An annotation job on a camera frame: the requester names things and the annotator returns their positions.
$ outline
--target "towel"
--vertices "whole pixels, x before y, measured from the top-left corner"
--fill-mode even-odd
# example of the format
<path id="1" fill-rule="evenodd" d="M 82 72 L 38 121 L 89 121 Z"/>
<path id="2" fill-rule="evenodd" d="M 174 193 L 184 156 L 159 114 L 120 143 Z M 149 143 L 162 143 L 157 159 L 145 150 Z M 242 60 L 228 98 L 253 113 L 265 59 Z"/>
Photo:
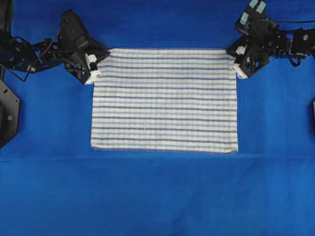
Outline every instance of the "towel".
<path id="1" fill-rule="evenodd" d="M 238 151 L 233 62 L 225 50 L 112 49 L 94 81 L 92 148 Z"/>

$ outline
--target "blue table cover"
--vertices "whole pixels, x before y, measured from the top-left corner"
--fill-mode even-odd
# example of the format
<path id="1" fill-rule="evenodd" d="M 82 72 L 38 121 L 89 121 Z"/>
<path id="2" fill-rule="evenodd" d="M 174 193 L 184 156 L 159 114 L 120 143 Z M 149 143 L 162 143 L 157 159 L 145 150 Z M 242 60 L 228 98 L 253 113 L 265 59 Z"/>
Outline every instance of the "blue table cover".
<path id="1" fill-rule="evenodd" d="M 227 48 L 247 4 L 16 0 L 12 34 L 53 37 L 72 8 L 111 48 Z M 266 7 L 273 19 L 315 18 L 312 0 Z M 93 86 L 63 66 L 26 83 L 6 73 L 21 110 L 18 135 L 0 150 L 0 235 L 314 235 L 314 74 L 311 57 L 297 68 L 271 59 L 238 81 L 239 153 L 222 156 L 92 150 Z"/>

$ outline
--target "cable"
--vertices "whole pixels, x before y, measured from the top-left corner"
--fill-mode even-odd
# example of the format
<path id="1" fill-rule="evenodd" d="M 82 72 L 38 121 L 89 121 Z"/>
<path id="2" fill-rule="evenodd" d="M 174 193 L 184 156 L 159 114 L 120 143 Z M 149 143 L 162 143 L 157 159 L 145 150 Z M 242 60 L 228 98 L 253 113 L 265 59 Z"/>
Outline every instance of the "cable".
<path id="1" fill-rule="evenodd" d="M 63 27 L 66 26 L 66 24 L 67 24 L 67 23 L 63 24 L 63 25 L 59 28 L 59 30 L 58 30 L 58 32 L 57 32 L 55 38 L 54 38 L 53 40 L 51 40 L 51 42 L 50 42 L 50 44 L 48 45 L 48 47 L 46 48 L 46 50 L 43 51 L 43 52 L 37 57 L 37 59 L 30 65 L 30 67 L 28 68 L 28 72 L 27 72 L 26 76 L 24 77 L 24 80 L 22 80 L 23 82 L 25 82 L 26 79 L 28 78 L 31 69 L 32 69 L 32 67 L 36 64 L 36 62 L 38 62 L 38 60 L 39 60 L 43 55 L 45 55 L 45 54 L 48 52 L 48 50 L 49 50 L 50 47 L 53 45 L 54 41 L 58 38 L 58 36 L 59 36 L 61 30 L 63 29 Z"/>
<path id="2" fill-rule="evenodd" d="M 257 19 L 252 18 L 253 21 L 264 21 L 270 23 L 286 23 L 286 24 L 307 24 L 307 23 L 315 23 L 315 20 L 312 21 L 284 21 L 284 20 L 265 20 L 265 19 Z"/>
<path id="3" fill-rule="evenodd" d="M 7 71 L 9 71 L 12 75 L 14 75 L 16 78 L 18 78 L 19 80 L 21 80 L 21 81 L 23 81 L 24 82 L 24 80 L 20 77 L 20 76 L 18 76 L 16 73 L 14 73 L 12 70 L 10 70 L 9 68 L 6 68 L 4 65 L 2 65 L 1 63 L 0 63 L 0 66 L 1 67 L 3 67 L 5 70 L 7 70 Z"/>

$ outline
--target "blue stripe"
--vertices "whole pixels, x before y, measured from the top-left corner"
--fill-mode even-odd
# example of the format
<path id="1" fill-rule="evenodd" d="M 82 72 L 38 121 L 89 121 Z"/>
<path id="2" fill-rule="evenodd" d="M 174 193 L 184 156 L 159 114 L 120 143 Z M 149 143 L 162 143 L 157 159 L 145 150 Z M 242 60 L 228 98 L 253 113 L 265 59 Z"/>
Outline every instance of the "blue stripe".
<path id="1" fill-rule="evenodd" d="M 123 55 L 152 55 L 152 56 L 227 56 L 226 52 L 222 53 L 146 53 L 146 52 L 129 52 L 126 50 L 125 52 L 122 51 L 114 51 L 112 54 L 123 54 Z"/>
<path id="2" fill-rule="evenodd" d="M 125 103 L 125 104 L 156 104 L 156 105 L 193 105 L 193 106 L 209 106 L 209 107 L 236 107 L 236 104 L 211 104 L 211 103 L 207 103 L 207 104 L 203 104 L 203 103 L 193 103 L 193 102 L 128 102 L 128 101 L 93 101 L 93 103 Z"/>
<path id="3" fill-rule="evenodd" d="M 112 109 L 151 109 L 151 110 L 184 110 L 184 111 L 211 111 L 211 112 L 236 112 L 236 109 L 199 109 L 199 108 L 173 108 L 173 107 L 125 107 L 125 106 L 93 106 L 93 108 Z"/>
<path id="4" fill-rule="evenodd" d="M 131 84 L 131 85 L 152 85 L 158 84 L 162 85 L 181 85 L 181 86 L 189 86 L 189 85 L 197 85 L 197 86 L 231 86 L 229 83 L 175 83 L 175 82 L 160 82 L 160 81 L 145 81 L 145 82 L 138 82 L 138 81 L 123 81 L 123 80 L 97 80 L 97 83 L 111 83 L 111 84 Z"/>
<path id="5" fill-rule="evenodd" d="M 228 139 L 231 140 L 231 134 L 228 134 L 229 136 L 218 136 L 218 135 L 186 135 L 186 134 L 157 134 L 157 133 L 151 133 L 151 134 L 147 134 L 147 133 L 108 133 L 108 132 L 92 132 L 92 135 L 126 135 L 126 136 L 130 136 L 130 135 L 135 135 L 135 136 L 174 136 L 174 137 L 188 137 L 188 138 L 204 138 L 204 139 L 209 139 L 209 138 L 213 138 L 213 139 Z"/>
<path id="6" fill-rule="evenodd" d="M 108 125 L 108 124 L 120 124 L 120 125 L 142 125 L 143 122 L 102 122 L 102 121 L 94 121 L 93 124 L 103 124 L 103 125 Z M 196 127 L 215 127 L 215 128 L 231 128 L 234 127 L 236 128 L 236 125 L 208 125 L 208 124 L 174 124 L 174 123 L 145 123 L 145 125 L 158 125 L 158 126 L 196 126 Z"/>
<path id="7" fill-rule="evenodd" d="M 92 147 L 94 150 L 99 151 L 141 151 L 141 152 L 177 152 L 177 153 L 204 153 L 211 155 L 225 155 L 235 153 L 237 150 L 226 149 L 230 152 L 218 152 L 218 151 L 196 151 L 196 150 L 183 150 L 183 149 L 149 149 L 149 148 L 105 148 L 105 147 Z"/>
<path id="8" fill-rule="evenodd" d="M 120 61 L 120 60 L 111 60 L 106 61 L 100 64 L 136 64 L 136 65 L 156 65 L 156 62 L 133 62 L 133 61 Z M 171 65 L 230 65 L 230 62 L 209 62 L 209 63 L 188 63 L 188 62 L 163 62 L 163 64 L 171 64 Z"/>
<path id="9" fill-rule="evenodd" d="M 156 131 L 183 131 L 183 132 L 201 132 L 201 133 L 237 133 L 237 131 L 225 131 L 225 130 L 203 130 L 203 129 L 168 129 L 168 128 L 127 128 L 127 127 L 95 127 L 92 129 L 99 130 L 156 130 Z"/>
<path id="10" fill-rule="evenodd" d="M 197 77 L 132 77 L 132 76 L 117 76 L 117 75 L 104 75 L 99 76 L 98 78 L 117 78 L 117 79 L 139 79 L 139 80 L 220 80 L 220 81 L 231 81 L 236 80 L 236 77 L 233 79 L 230 78 L 197 78 Z"/>
<path id="11" fill-rule="evenodd" d="M 101 119 L 152 119 L 152 120 L 182 120 L 182 121 L 204 121 L 204 122 L 237 122 L 237 120 L 224 120 L 224 119 L 193 119 L 193 118 L 151 118 L 151 117 L 104 117 L 93 116 L 92 118 Z"/>
<path id="12" fill-rule="evenodd" d="M 137 71 L 120 71 L 120 70 L 101 70 L 103 73 L 120 73 L 120 74 L 132 74 L 132 75 L 151 75 L 152 71 L 144 71 L 144 72 L 137 72 Z M 197 72 L 163 72 L 163 71 L 155 71 L 154 74 L 164 74 L 164 75 L 227 75 L 230 76 L 230 73 L 216 73 L 216 72 L 211 72 L 211 73 L 197 73 Z"/>
<path id="13" fill-rule="evenodd" d="M 96 114 L 115 114 L 115 115 L 151 115 L 151 116 L 180 116 L 180 117 L 191 117 L 191 116 L 199 116 L 199 117 L 233 117 L 236 118 L 237 115 L 231 114 L 195 114 L 195 113 L 173 113 L 173 112 L 164 112 L 164 113 L 156 113 L 156 112 L 110 112 L 110 111 L 103 111 L 103 112 L 95 112 Z"/>
<path id="14" fill-rule="evenodd" d="M 183 95 L 181 93 L 167 93 L 165 95 Z M 165 100 L 197 100 L 197 101 L 237 101 L 237 99 L 217 99 L 217 98 L 195 98 L 195 97 L 130 97 L 130 96 L 94 96 L 95 98 L 122 98 L 122 99 L 152 99 L 152 100 L 156 100 L 156 99 L 165 99 Z"/>
<path id="15" fill-rule="evenodd" d="M 148 57 L 119 57 L 119 56 L 113 56 L 110 55 L 109 58 L 118 58 L 118 59 L 131 59 L 131 60 L 230 60 L 230 58 L 148 58 Z"/>
<path id="16" fill-rule="evenodd" d="M 116 65 L 105 65 L 99 66 L 99 69 L 103 68 L 115 68 L 115 69 L 127 69 L 127 70 L 227 70 L 229 68 L 198 68 L 198 67 L 134 67 L 134 66 L 116 66 Z"/>
<path id="17" fill-rule="evenodd" d="M 135 94 L 135 95 L 143 95 L 143 94 L 150 94 L 152 95 L 152 92 L 151 91 L 139 91 L 139 92 L 135 92 L 135 91 L 129 91 L 129 90 L 125 90 L 125 91 L 104 91 L 104 90 L 94 90 L 94 93 L 95 94 L 107 94 L 107 93 L 113 93 L 113 94 L 116 94 L 116 93 L 120 93 L 120 94 Z M 160 97 L 160 99 L 184 99 L 184 98 L 181 98 L 181 96 L 227 96 L 227 97 L 230 97 L 230 96 L 236 96 L 236 90 L 234 92 L 230 92 L 230 93 L 223 93 L 223 92 L 220 92 L 220 93 L 215 93 L 215 92 L 210 92 L 210 93 L 201 93 L 201 92 L 158 92 L 159 95 L 176 95 L 178 97 Z M 154 96 L 151 96 L 151 97 L 145 97 L 146 99 L 157 99 L 157 97 L 154 97 Z M 189 100 L 192 100 L 194 99 L 193 97 L 186 97 L 185 99 L 189 99 Z"/>
<path id="18" fill-rule="evenodd" d="M 204 90 L 204 91 L 235 91 L 236 88 L 173 88 L 173 87 L 135 87 L 135 86 L 109 86 L 109 85 L 95 85 L 95 88 L 113 88 L 113 89 L 174 89 L 174 90 Z"/>
<path id="19" fill-rule="evenodd" d="M 92 145 L 100 145 L 100 146 L 152 146 L 150 144 L 135 144 L 135 143 L 130 143 L 130 144 L 105 144 L 105 143 L 97 143 L 93 142 L 91 143 Z M 215 147 L 215 146 L 187 146 L 187 145 L 167 145 L 164 144 L 163 147 L 173 147 L 173 148 L 204 148 L 204 149 L 217 149 L 217 150 L 231 150 L 232 148 L 230 147 Z"/>
<path id="20" fill-rule="evenodd" d="M 154 141 L 154 142 L 181 142 L 203 144 L 237 144 L 237 142 L 205 141 L 205 140 L 182 140 L 182 139 L 132 139 L 132 138 L 91 138 L 91 140 L 120 140 L 120 141 Z"/>

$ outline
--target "metal bracket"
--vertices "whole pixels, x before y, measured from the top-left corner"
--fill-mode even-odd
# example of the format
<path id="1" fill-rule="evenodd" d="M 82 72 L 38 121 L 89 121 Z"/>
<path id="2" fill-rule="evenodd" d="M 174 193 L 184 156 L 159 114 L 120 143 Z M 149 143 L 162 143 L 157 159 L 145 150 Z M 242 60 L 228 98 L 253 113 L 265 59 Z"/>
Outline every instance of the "metal bracket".
<path id="1" fill-rule="evenodd" d="M 20 99 L 0 80 L 0 148 L 18 132 Z"/>

